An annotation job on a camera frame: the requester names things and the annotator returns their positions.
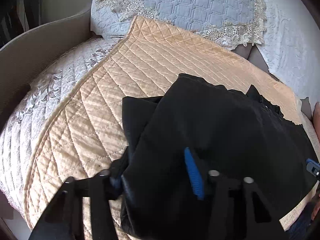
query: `sofa armrest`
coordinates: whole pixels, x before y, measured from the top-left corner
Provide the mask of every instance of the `sofa armrest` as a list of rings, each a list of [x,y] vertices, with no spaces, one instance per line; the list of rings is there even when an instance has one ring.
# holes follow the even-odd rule
[[[4,45],[0,49],[0,119],[10,116],[8,109],[12,112],[15,108],[10,102],[23,87],[64,52],[90,38],[90,34],[87,7],[74,16],[31,29]]]

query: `quilted beige fabric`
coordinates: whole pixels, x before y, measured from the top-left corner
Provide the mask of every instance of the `quilted beige fabric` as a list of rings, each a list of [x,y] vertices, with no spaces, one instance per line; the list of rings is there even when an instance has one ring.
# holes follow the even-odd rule
[[[127,37],[78,82],[39,136],[23,195],[30,228],[68,176],[92,177],[122,155],[127,146],[122,130],[122,98],[164,95],[179,73],[243,92],[253,84],[281,107],[286,119],[301,123],[290,88],[247,60],[191,32],[135,17]],[[119,230],[120,201],[111,205],[119,238],[132,238]],[[86,202],[85,236],[90,239],[88,208]],[[296,217],[294,212],[288,214],[284,225]]]
[[[45,121],[74,85],[119,40],[92,37],[61,55],[32,81],[30,91],[0,131],[0,190],[22,215],[23,186],[29,159]]]

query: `pillow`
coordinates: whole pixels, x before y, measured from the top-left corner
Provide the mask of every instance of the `pillow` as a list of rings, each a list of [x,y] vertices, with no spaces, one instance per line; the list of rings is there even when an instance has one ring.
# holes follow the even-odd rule
[[[263,43],[264,7],[264,0],[93,0],[91,30],[104,38],[123,36],[138,14],[235,49]]]

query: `black fabric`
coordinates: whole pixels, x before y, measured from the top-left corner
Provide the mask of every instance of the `black fabric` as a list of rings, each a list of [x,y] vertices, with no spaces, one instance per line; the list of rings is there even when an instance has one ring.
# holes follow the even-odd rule
[[[317,160],[302,125],[251,86],[247,95],[180,74],[163,97],[123,98],[129,142],[122,229],[142,239],[204,239],[212,199],[197,200],[183,151],[229,178],[252,177],[280,219],[312,189]]]
[[[15,33],[15,37],[22,34],[24,32],[24,30],[23,30],[22,24],[20,22],[20,19],[19,19],[18,13],[17,13],[17,3],[15,3],[12,6],[12,8],[8,14],[10,17],[11,28]]]
[[[29,29],[33,29],[37,27],[37,24],[35,23],[35,19],[32,13],[31,2],[30,0],[23,0],[23,4],[24,4],[24,9],[25,9]]]
[[[0,48],[6,44],[8,41],[7,41],[7,38],[4,34],[4,30],[3,30],[3,26],[0,25]]]
[[[16,35],[14,29],[13,29],[12,26],[11,26],[10,17],[9,17],[8,14],[4,16],[4,22],[5,22],[5,25],[6,25],[6,27],[7,27],[7,30],[8,30],[8,33],[9,33],[9,37],[10,37],[10,39],[12,40],[12,39],[15,38],[17,35]]]

